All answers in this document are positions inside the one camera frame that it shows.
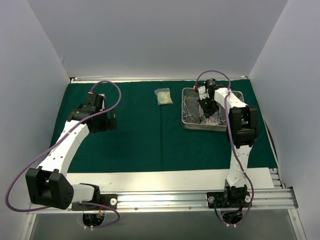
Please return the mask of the clear packet with sutures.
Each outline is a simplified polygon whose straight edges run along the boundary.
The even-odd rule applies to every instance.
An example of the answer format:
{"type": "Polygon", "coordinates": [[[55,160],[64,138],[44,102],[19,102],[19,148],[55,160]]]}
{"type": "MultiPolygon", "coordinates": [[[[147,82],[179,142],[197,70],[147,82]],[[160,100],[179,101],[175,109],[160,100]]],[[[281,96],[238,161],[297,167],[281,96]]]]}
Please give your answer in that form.
{"type": "Polygon", "coordinates": [[[208,117],[203,115],[202,119],[201,119],[201,124],[210,125],[210,126],[218,126],[221,124],[221,117],[217,112],[208,116],[208,117]]]}

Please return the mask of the metal mesh instrument tray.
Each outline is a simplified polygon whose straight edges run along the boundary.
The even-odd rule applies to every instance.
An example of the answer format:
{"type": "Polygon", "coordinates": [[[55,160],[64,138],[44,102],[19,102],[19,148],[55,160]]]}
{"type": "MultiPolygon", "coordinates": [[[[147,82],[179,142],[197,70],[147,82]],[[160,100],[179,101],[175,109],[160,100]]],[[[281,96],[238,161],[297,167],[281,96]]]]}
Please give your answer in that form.
{"type": "Polygon", "coordinates": [[[201,124],[204,112],[198,103],[199,95],[194,88],[184,88],[182,90],[182,107],[181,107],[181,122],[185,129],[199,131],[218,131],[224,132],[227,129],[228,115],[225,112],[224,99],[228,94],[226,87],[220,87],[217,90],[217,97],[211,98],[217,100],[219,110],[216,112],[220,115],[220,125],[201,124]]]}

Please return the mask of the green gauze packet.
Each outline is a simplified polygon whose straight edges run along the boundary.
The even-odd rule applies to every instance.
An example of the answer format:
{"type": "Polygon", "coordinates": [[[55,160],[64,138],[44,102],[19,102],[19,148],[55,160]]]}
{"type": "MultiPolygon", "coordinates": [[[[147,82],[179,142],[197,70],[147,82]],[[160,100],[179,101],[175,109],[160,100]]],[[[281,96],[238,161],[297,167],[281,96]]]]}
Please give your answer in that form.
{"type": "Polygon", "coordinates": [[[159,106],[173,104],[169,88],[158,88],[154,91],[154,94],[156,96],[157,104],[159,106]]]}

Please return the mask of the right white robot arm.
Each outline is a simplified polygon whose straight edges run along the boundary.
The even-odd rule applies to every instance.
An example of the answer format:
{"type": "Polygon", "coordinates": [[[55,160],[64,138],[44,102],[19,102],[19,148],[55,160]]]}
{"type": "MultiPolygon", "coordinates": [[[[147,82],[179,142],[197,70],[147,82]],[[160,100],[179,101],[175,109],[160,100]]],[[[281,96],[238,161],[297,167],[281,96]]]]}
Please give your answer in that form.
{"type": "Polygon", "coordinates": [[[226,116],[227,136],[231,146],[230,167],[225,180],[223,203],[234,206],[240,200],[250,201],[247,193],[247,167],[249,155],[259,136],[258,109],[241,101],[228,87],[208,79],[204,85],[193,87],[198,103],[206,118],[223,107],[226,116]]]}

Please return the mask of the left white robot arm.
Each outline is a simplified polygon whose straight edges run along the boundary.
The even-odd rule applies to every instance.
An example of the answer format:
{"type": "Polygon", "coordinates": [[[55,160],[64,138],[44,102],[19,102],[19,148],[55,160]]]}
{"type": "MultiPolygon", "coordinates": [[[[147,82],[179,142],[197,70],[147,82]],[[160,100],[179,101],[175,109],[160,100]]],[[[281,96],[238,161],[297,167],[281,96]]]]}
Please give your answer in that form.
{"type": "Polygon", "coordinates": [[[89,134],[116,130],[115,110],[105,110],[104,94],[88,93],[85,103],[67,117],[63,131],[47,157],[25,174],[30,201],[36,205],[65,210],[71,204],[83,204],[95,210],[102,201],[100,188],[89,183],[71,184],[69,166],[83,140],[89,134]]]}

